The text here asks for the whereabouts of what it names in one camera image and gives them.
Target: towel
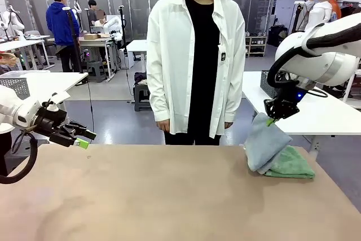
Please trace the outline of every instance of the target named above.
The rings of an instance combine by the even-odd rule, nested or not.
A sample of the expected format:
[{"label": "towel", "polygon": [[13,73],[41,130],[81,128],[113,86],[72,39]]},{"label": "towel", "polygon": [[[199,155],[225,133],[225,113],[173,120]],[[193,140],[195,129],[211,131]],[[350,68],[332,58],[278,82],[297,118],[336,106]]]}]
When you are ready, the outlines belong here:
[{"label": "towel", "polygon": [[267,126],[269,117],[259,113],[253,120],[251,131],[244,143],[251,171],[265,174],[292,138],[275,124]]},{"label": "towel", "polygon": [[315,172],[292,146],[286,146],[265,174],[270,177],[313,179]]}]

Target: mannequin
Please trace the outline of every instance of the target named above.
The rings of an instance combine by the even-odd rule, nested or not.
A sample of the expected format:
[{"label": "mannequin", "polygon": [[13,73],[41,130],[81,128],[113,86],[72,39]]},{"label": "mannequin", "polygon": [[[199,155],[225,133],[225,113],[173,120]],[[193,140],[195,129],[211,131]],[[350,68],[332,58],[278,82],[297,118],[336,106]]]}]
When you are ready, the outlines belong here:
[{"label": "mannequin", "polygon": [[332,5],[328,0],[318,0],[319,3],[315,4],[313,9],[310,11],[309,23],[305,30],[313,28],[320,23],[329,22],[332,14]]},{"label": "mannequin", "polygon": [[337,19],[340,19],[342,17],[342,13],[337,1],[338,0],[329,0],[330,4],[332,5],[332,12],[335,12]]},{"label": "mannequin", "polygon": [[309,13],[315,5],[314,0],[307,0],[298,18],[297,31],[305,31],[306,25],[309,23]]}]

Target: man in blue jacket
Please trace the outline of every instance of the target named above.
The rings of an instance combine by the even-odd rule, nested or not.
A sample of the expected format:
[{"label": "man in blue jacket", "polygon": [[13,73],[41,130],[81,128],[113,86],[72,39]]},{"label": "man in blue jacket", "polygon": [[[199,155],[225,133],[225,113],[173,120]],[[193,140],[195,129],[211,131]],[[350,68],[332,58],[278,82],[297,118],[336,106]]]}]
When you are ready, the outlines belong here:
[{"label": "man in blue jacket", "polygon": [[[67,0],[54,0],[55,2],[50,5],[46,11],[46,23],[47,28],[54,34],[56,53],[61,58],[61,64],[63,66],[63,72],[80,72],[78,66],[78,60],[76,57],[76,51],[78,48],[74,47],[72,29],[69,24],[69,19],[66,11],[63,11],[63,7],[67,4]],[[79,25],[72,13],[73,26],[77,39],[79,38]],[[73,69],[69,66],[69,61],[72,62]]]}]

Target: stool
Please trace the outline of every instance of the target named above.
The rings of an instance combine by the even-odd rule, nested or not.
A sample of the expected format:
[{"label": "stool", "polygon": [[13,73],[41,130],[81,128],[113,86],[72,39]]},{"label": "stool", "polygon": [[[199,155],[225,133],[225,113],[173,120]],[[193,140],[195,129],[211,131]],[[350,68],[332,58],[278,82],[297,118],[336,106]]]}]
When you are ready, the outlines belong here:
[{"label": "stool", "polygon": [[89,73],[89,80],[96,80],[97,83],[101,83],[107,78],[102,62],[87,62],[86,71]]},{"label": "stool", "polygon": [[134,111],[139,111],[140,108],[145,107],[145,108],[150,108],[151,104],[150,102],[142,102],[140,100],[140,92],[141,91],[149,91],[148,86],[146,85],[138,85],[135,84],[134,85]]}]

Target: green towel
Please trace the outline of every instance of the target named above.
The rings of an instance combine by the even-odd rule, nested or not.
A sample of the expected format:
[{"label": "green towel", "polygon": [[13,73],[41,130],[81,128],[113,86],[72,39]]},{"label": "green towel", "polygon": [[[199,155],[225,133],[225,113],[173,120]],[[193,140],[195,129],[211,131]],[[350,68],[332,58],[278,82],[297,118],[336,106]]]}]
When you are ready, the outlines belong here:
[{"label": "green towel", "polygon": [[315,172],[295,148],[286,146],[265,175],[281,178],[313,179]]}]

